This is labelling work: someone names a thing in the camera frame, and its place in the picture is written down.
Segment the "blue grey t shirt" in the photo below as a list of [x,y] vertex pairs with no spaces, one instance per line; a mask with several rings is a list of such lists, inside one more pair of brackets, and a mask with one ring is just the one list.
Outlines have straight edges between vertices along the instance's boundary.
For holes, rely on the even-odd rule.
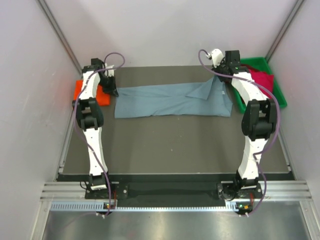
[[230,117],[233,107],[226,85],[217,77],[206,82],[122,87],[118,93],[116,119],[167,115]]

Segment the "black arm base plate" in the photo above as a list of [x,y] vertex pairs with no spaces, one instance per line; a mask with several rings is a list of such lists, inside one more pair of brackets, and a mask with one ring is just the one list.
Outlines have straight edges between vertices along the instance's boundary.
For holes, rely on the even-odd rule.
[[236,189],[232,182],[127,182],[113,183],[111,194],[107,189],[85,192],[87,200],[115,199],[126,200],[138,196],[205,195],[213,199],[234,200],[259,199],[263,195],[260,185],[255,188]]

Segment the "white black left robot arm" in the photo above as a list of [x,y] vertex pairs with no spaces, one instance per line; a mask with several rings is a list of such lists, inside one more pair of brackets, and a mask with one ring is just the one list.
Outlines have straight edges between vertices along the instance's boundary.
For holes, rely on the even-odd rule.
[[89,174],[86,184],[86,199],[108,199],[114,187],[108,179],[102,145],[104,115],[101,102],[110,96],[118,97],[114,67],[99,58],[92,58],[90,65],[82,69],[83,82],[80,92],[72,102],[75,121],[82,131],[89,156]]

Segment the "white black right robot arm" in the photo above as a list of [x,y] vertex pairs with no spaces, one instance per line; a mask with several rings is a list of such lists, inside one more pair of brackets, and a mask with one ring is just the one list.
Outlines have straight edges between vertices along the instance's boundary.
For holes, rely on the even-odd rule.
[[224,185],[223,197],[245,198],[258,190],[259,163],[262,151],[278,123],[277,104],[268,98],[253,80],[250,70],[241,64],[240,52],[222,52],[216,48],[210,52],[212,70],[222,82],[229,82],[237,90],[245,104],[241,130],[245,136],[243,157],[232,184]]

